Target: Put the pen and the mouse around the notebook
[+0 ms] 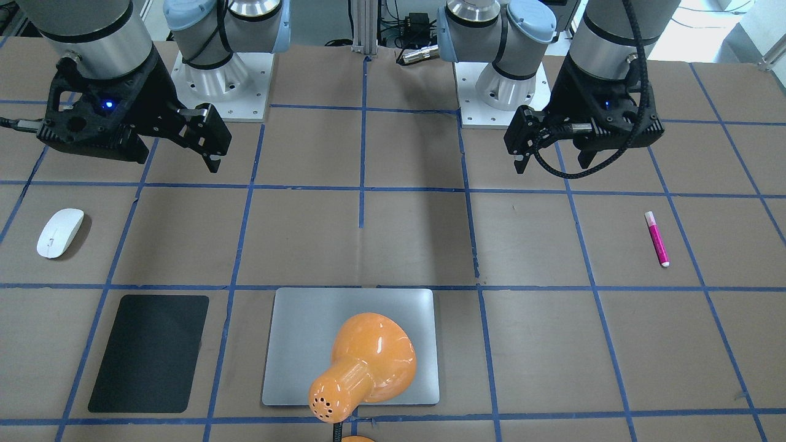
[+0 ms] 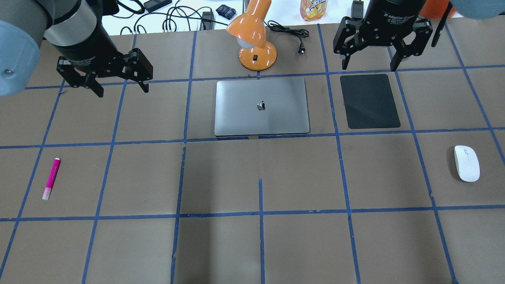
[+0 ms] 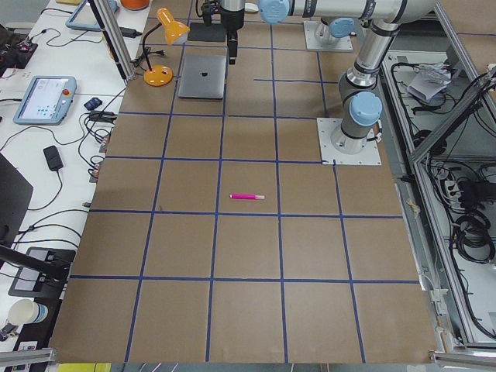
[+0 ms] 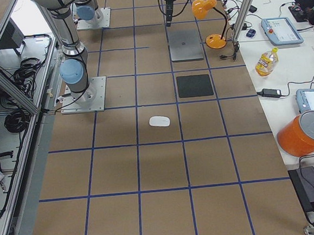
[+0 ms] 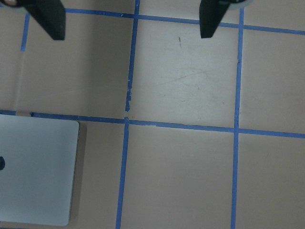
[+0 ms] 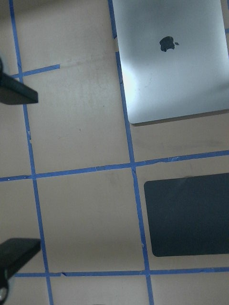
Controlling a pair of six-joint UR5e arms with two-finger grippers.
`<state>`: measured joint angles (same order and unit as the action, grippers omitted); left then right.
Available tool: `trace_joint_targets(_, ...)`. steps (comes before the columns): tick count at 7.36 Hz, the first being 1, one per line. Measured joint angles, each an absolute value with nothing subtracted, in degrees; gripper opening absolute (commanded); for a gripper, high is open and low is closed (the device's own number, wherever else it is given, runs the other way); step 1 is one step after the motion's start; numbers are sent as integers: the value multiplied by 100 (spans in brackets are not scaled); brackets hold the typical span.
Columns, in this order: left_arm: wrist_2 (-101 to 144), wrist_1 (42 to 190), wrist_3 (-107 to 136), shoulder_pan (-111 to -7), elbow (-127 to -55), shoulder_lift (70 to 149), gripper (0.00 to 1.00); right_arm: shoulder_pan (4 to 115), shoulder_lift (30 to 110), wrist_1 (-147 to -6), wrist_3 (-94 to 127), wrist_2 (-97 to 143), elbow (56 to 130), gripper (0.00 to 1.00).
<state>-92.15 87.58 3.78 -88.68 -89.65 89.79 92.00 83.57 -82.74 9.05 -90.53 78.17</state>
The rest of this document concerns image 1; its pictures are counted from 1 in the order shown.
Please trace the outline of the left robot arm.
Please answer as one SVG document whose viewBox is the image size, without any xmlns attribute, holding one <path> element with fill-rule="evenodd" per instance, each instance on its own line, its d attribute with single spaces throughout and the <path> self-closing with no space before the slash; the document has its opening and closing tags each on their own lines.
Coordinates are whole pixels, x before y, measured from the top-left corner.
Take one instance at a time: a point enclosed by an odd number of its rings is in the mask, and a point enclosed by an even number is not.
<svg viewBox="0 0 786 442">
<path fill-rule="evenodd" d="M 449 1 L 438 12 L 440 58 L 485 64 L 475 89 L 494 108 L 513 111 L 504 134 L 522 174 L 531 158 L 553 176 L 598 173 L 629 149 L 664 135 L 647 56 L 677 1 L 589 1 L 548 103 L 525 97 L 558 18 L 540 1 Z"/>
</svg>

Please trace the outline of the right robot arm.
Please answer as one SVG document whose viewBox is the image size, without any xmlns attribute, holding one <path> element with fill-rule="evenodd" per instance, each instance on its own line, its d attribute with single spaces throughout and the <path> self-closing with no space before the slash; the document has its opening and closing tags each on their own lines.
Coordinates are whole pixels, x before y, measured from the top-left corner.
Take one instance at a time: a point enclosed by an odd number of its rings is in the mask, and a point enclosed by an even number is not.
<svg viewBox="0 0 786 442">
<path fill-rule="evenodd" d="M 253 77 L 241 54 L 283 53 L 291 43 L 287 1 L 166 1 L 184 87 L 175 81 L 132 1 L 20 1 L 59 53 L 47 111 L 37 120 L 2 118 L 61 153 L 145 163 L 143 137 L 166 138 L 199 154 L 216 173 L 232 134 L 220 101 L 238 99 Z"/>
</svg>

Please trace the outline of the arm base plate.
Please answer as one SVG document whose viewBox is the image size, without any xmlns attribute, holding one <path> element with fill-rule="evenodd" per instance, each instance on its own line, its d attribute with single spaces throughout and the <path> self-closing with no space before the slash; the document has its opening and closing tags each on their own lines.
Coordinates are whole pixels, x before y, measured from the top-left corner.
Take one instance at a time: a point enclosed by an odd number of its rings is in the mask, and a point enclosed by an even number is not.
<svg viewBox="0 0 786 442">
<path fill-rule="evenodd" d="M 464 128 L 506 129 L 522 104 L 541 111 L 550 100 L 543 65 L 523 80 L 502 76 L 489 63 L 456 63 L 454 70 Z"/>
<path fill-rule="evenodd" d="M 224 66 L 200 70 L 177 56 L 171 78 L 181 103 L 188 108 L 211 103 L 227 122 L 263 123 L 275 55 L 234 53 Z"/>
</svg>

